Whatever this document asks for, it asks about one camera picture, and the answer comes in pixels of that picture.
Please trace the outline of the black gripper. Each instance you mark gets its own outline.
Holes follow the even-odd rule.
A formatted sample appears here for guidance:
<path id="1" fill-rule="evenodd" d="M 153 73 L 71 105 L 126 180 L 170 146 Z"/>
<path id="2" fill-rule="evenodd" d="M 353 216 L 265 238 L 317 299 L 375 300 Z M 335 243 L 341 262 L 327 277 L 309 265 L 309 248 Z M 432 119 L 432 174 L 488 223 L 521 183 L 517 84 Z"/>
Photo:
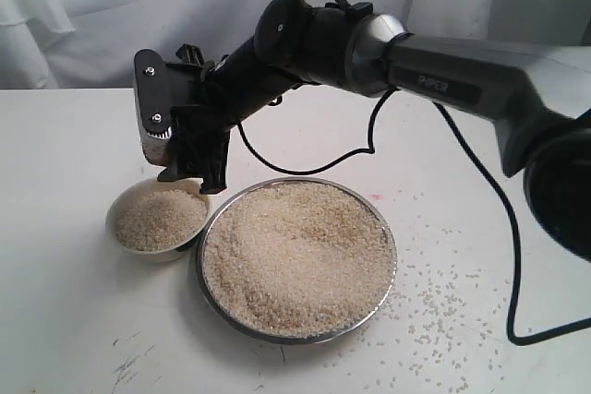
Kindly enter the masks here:
<path id="1" fill-rule="evenodd" d="M 184 44 L 175 55 L 196 73 L 187 99 L 171 110 L 173 130 L 158 136 L 164 169 L 157 180 L 202 178 L 201 194 L 219 194 L 227 187 L 227 131 L 294 88 L 296 77 L 263 64 L 251 39 L 218 63 L 207 61 L 195 45 Z"/>

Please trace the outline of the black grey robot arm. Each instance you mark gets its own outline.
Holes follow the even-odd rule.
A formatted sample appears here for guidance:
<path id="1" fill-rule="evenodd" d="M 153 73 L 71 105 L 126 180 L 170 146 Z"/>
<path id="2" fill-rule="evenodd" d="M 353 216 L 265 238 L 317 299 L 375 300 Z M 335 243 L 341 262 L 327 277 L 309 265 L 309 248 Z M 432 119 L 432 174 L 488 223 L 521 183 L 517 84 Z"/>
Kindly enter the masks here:
<path id="1" fill-rule="evenodd" d="M 199 71 L 174 106 L 165 182 L 225 188 L 230 129 L 291 89 L 366 97 L 404 90 L 494 126 L 506 176 L 521 173 L 544 231 L 590 256 L 590 50 L 425 37 L 369 3 L 272 0 L 253 36 Z"/>

